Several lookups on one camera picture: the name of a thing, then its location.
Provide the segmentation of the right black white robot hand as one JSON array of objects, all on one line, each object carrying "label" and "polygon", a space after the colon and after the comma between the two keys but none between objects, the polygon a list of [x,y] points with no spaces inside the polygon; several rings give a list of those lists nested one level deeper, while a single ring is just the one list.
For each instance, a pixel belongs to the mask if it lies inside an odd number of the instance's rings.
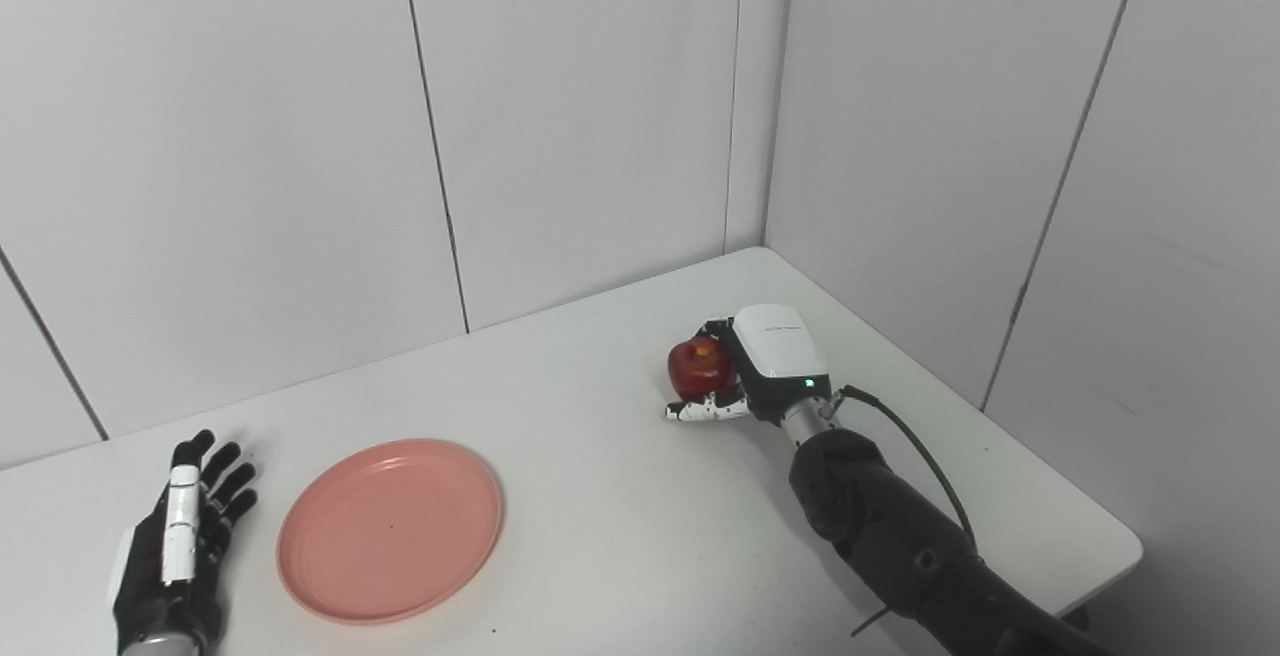
[{"label": "right black white robot hand", "polygon": [[708,320],[672,347],[667,373],[676,401],[671,422],[753,416],[796,442],[836,427],[829,369],[795,308],[758,304]]}]

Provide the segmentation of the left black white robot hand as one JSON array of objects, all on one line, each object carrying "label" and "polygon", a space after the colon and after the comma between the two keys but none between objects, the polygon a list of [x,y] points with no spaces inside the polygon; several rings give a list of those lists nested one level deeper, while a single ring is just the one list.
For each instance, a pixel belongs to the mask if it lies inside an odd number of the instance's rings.
[{"label": "left black white robot hand", "polygon": [[179,442],[151,512],[137,523],[111,614],[119,655],[214,655],[227,629],[221,566],[259,501],[236,441],[204,429]]}]

